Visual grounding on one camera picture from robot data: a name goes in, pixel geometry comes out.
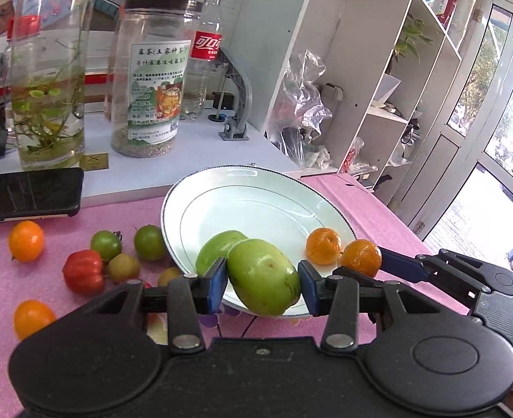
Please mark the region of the gold sticker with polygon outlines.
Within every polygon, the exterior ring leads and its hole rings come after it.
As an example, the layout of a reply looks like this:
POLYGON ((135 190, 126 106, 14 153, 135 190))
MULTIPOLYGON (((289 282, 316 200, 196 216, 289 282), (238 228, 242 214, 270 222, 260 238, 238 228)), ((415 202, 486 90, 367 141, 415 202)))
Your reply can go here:
POLYGON ((107 153, 84 154, 80 160, 80 167, 85 171, 100 171, 109 168, 107 153))

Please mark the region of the large green fruit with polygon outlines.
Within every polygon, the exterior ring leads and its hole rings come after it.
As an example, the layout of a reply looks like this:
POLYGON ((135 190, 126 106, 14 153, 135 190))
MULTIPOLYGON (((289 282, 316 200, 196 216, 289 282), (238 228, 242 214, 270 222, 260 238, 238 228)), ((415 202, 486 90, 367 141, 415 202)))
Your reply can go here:
POLYGON ((280 316, 301 295, 296 268, 275 246, 261 239, 246 239, 227 255, 227 273, 238 299, 259 316, 280 316))

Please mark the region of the white plate dark rim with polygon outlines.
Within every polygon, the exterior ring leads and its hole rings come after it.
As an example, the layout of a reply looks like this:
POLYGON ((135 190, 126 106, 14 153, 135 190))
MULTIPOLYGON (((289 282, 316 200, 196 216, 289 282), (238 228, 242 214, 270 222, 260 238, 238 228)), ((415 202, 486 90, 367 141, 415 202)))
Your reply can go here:
POLYGON ((295 178, 260 167, 226 165, 188 175, 171 187, 161 209, 161 231, 176 266, 196 272, 201 248, 227 230, 276 246, 292 264, 306 257, 307 236, 319 227, 356 240, 345 216, 295 178))

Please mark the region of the clear plastic jar with label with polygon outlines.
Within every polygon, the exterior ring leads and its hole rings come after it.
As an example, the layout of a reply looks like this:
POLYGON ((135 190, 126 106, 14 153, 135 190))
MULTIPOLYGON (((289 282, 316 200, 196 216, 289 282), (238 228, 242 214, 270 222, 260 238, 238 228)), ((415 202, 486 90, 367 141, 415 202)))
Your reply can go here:
POLYGON ((117 153, 156 157, 173 148, 196 22, 197 4, 189 0, 124 3, 107 94, 117 153))

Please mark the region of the red canister on shelf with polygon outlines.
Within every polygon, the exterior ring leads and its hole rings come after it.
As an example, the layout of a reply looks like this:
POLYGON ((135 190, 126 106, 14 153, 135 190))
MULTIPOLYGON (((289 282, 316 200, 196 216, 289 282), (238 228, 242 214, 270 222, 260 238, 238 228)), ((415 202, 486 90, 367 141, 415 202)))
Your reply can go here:
POLYGON ((449 27, 458 0, 440 0, 435 15, 443 28, 449 27))

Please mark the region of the cola bottle red label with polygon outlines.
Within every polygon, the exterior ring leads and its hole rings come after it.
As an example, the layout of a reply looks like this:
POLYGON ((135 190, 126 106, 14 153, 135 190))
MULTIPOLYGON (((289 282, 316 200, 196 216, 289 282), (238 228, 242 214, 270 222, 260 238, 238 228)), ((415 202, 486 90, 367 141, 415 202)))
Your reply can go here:
POLYGON ((204 109, 208 76, 222 43, 222 0, 205 0, 183 83, 182 120, 196 119, 204 109))

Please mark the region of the red bell-shaped fruit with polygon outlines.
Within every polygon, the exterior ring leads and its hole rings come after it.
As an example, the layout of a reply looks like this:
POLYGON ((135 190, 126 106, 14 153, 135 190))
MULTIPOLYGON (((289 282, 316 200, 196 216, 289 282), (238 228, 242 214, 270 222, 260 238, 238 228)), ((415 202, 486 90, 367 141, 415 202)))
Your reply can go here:
POLYGON ((82 250, 69 255, 62 272, 64 283, 72 293, 93 296, 104 291, 104 262, 94 250, 82 250))

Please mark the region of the black smartphone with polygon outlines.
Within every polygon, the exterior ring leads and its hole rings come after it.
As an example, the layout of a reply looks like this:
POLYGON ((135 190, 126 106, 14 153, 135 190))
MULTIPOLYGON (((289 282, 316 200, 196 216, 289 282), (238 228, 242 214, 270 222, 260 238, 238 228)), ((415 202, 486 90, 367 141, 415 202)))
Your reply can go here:
POLYGON ((0 174, 0 222, 68 216, 81 208, 80 167, 0 174))

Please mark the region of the green tomato left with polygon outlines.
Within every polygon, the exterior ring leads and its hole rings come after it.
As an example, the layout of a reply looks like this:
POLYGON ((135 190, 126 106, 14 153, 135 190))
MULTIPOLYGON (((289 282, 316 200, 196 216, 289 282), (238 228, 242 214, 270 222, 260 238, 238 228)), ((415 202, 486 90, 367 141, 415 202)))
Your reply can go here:
POLYGON ((122 251, 122 235, 119 231, 100 230, 90 241, 90 249, 98 252, 104 263, 116 258, 122 251))

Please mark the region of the brown-green round fruit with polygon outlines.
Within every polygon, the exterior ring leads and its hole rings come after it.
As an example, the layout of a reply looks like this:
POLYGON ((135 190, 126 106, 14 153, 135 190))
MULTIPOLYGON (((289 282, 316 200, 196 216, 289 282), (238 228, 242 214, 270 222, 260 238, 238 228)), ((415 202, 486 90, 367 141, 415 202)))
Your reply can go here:
POLYGON ((116 284, 120 284, 139 277, 141 267, 136 258, 121 253, 109 261, 106 270, 108 277, 116 284))

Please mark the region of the glass vase with plant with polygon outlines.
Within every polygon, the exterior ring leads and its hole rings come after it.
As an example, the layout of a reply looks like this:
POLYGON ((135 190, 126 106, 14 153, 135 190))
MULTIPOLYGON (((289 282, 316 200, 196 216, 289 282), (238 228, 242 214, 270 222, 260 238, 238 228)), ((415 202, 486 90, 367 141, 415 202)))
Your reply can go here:
POLYGON ((74 166, 84 154, 84 80, 94 0, 16 0, 39 32, 14 38, 12 108, 25 170, 74 166))

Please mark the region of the green tomato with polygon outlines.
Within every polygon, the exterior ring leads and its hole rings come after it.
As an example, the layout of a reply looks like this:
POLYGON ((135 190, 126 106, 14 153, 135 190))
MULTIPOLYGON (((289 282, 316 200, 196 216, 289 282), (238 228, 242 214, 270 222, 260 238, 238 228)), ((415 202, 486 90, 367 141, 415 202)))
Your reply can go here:
POLYGON ((137 229, 133 244, 138 257, 143 261, 161 261, 167 254, 160 228, 155 225, 144 225, 137 229))
POLYGON ((119 231, 100 230, 90 241, 90 249, 98 252, 104 263, 116 258, 122 251, 122 235, 119 231))

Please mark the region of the green tomato right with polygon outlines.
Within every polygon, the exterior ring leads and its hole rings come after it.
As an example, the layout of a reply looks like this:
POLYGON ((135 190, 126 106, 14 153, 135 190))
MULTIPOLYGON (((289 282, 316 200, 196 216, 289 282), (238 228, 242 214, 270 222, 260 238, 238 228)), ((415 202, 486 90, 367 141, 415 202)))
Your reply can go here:
POLYGON ((143 261, 161 261, 167 254, 160 228, 155 225, 144 225, 137 229, 133 244, 138 257, 143 261))

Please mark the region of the small orange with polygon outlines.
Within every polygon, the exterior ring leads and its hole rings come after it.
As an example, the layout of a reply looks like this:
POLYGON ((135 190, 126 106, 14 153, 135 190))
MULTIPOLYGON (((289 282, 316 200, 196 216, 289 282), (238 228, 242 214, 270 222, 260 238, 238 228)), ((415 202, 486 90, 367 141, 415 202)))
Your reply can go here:
POLYGON ((320 266, 331 265, 342 254, 342 239, 328 227, 319 227, 311 232, 306 242, 306 257, 320 266))
POLYGON ((374 278, 382 265, 380 248, 373 242, 358 239, 350 242, 340 257, 340 266, 374 278))

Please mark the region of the yellow-green small fruit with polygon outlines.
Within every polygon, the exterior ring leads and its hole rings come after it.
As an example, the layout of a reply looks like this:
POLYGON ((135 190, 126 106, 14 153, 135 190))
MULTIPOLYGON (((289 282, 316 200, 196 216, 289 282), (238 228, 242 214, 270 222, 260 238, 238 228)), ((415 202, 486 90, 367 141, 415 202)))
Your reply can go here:
POLYGON ((170 281, 176 279, 177 277, 181 277, 182 272, 177 267, 169 267, 165 269, 160 276, 158 277, 157 286, 165 287, 170 281))

